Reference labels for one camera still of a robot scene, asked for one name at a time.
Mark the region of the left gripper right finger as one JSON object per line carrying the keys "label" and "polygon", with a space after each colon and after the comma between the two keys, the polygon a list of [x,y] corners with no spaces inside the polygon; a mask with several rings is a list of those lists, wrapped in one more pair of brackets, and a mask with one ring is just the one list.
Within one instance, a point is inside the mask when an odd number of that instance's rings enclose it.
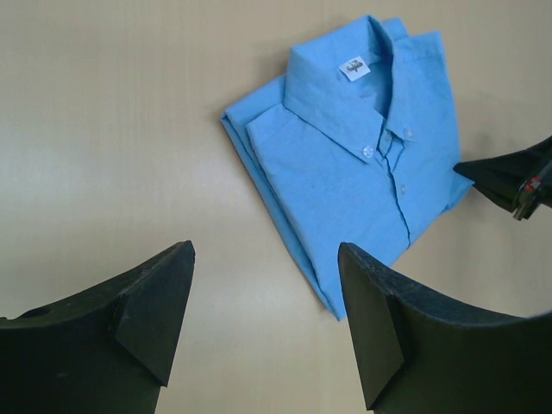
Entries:
{"label": "left gripper right finger", "polygon": [[365,405],[376,413],[548,413],[551,315],[463,303],[344,242],[342,293]]}

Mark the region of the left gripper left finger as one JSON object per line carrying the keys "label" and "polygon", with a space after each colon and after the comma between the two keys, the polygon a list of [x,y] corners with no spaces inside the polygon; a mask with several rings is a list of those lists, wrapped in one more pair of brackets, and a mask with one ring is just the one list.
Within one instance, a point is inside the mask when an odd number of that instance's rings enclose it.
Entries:
{"label": "left gripper left finger", "polygon": [[4,413],[153,413],[191,290],[180,241],[139,266],[1,321]]}

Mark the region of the light blue long sleeve shirt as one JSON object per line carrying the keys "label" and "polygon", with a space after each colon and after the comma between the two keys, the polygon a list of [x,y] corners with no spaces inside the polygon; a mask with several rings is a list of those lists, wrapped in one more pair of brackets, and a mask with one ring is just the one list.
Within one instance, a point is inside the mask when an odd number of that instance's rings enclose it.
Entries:
{"label": "light blue long sleeve shirt", "polygon": [[290,256],[325,308],[347,312],[337,251],[393,264],[468,193],[438,32],[363,16],[291,48],[283,75],[222,124]]}

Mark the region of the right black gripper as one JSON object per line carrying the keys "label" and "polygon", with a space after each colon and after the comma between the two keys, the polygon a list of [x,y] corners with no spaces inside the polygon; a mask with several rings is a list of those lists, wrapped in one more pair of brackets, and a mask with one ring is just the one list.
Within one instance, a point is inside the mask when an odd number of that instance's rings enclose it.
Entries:
{"label": "right black gripper", "polygon": [[493,158],[456,164],[454,170],[513,217],[527,220],[540,205],[551,207],[551,139]]}

